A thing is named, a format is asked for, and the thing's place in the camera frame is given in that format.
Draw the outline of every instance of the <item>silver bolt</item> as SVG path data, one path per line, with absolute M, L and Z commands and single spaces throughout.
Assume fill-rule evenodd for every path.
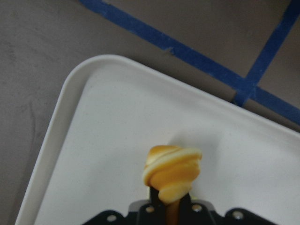
M 152 212 L 154 212 L 154 207 L 153 207 L 152 205 L 148 206 L 148 207 L 146 208 L 146 212 L 147 212 L 147 213 L 152 213 Z
M 117 217 L 115 216 L 115 215 L 109 215 L 107 218 L 106 218 L 106 220 L 108 221 L 108 222 L 113 222 L 113 221 L 115 221 L 117 219 Z
M 241 213 L 240 211 L 234 211 L 232 213 L 232 215 L 235 219 L 243 219 L 244 218 L 244 214 Z
M 192 206 L 192 210 L 195 211 L 195 212 L 200 212 L 202 210 L 202 207 L 199 204 L 194 204 Z

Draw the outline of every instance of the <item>tray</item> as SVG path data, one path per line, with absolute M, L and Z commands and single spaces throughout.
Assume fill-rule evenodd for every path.
M 300 221 L 300 135 L 130 59 L 102 55 L 66 79 L 16 224 L 79 225 L 145 199 L 148 150 L 199 147 L 192 195 Z

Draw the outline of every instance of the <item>gray floor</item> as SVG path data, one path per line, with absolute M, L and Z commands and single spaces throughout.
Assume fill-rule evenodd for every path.
M 108 1 L 245 76 L 289 1 Z M 14 224 L 60 89 L 83 60 L 118 54 L 226 101 L 235 91 L 76 0 L 0 1 L 0 224 Z M 300 21 L 259 86 L 300 108 Z M 246 109 L 300 131 L 249 100 Z

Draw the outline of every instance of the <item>blue painter's tape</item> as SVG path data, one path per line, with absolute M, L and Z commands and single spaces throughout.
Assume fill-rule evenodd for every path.
M 251 93 L 250 98 L 300 125 L 300 109 L 285 102 L 284 100 L 281 100 L 259 87 L 255 88 L 255 91 Z
M 243 77 L 118 8 L 102 0 L 80 0 L 80 2 L 91 11 L 101 14 L 109 21 L 157 47 L 163 50 L 171 50 L 171 53 L 177 58 L 211 75 L 231 88 L 235 90 L 245 88 L 246 84 Z
M 266 72 L 286 36 L 290 32 L 292 26 L 296 22 L 300 14 L 300 0 L 292 0 L 287 7 L 283 18 L 279 25 L 275 28 L 266 45 L 262 49 L 260 55 L 256 59 L 254 65 L 250 69 L 245 78 L 248 86 L 238 91 L 233 103 L 243 106 L 247 99 L 250 97 L 251 92 L 255 90 L 258 82 Z

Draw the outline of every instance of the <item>orange and white swirl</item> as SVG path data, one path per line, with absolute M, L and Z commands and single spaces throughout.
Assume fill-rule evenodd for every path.
M 180 199 L 199 175 L 201 159 L 198 148 L 159 145 L 148 153 L 142 179 L 145 185 L 159 191 L 158 197 L 166 205 L 168 225 L 177 224 Z

